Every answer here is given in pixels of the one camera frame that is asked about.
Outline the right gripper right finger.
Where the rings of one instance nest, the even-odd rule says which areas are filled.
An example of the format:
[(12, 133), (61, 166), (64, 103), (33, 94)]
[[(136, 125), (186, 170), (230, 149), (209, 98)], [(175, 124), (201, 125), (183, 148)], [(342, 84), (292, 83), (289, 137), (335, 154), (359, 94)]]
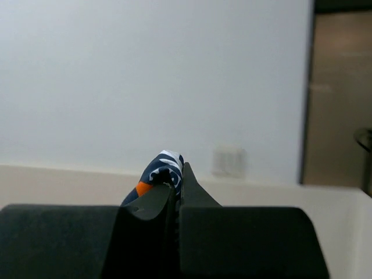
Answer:
[(180, 207), (180, 274), (182, 278), (232, 278), (223, 256), (222, 230), (229, 234), (232, 209), (220, 205), (198, 183), (189, 163), (183, 168)]

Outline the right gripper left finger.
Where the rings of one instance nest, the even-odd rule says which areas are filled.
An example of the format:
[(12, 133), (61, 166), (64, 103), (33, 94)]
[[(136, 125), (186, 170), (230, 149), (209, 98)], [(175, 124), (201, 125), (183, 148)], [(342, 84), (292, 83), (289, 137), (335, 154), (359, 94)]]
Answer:
[(175, 205), (175, 189), (162, 184), (120, 207), (101, 278), (174, 278)]

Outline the colourful patterned shorts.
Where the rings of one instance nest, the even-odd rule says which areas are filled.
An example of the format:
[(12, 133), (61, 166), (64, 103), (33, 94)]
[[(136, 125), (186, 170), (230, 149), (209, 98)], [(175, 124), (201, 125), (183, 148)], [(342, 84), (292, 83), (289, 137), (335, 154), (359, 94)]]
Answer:
[(121, 206), (126, 206), (143, 196), (156, 185), (167, 185), (180, 196), (183, 182), (184, 158), (181, 154), (162, 150), (145, 168), (138, 184), (125, 197)]

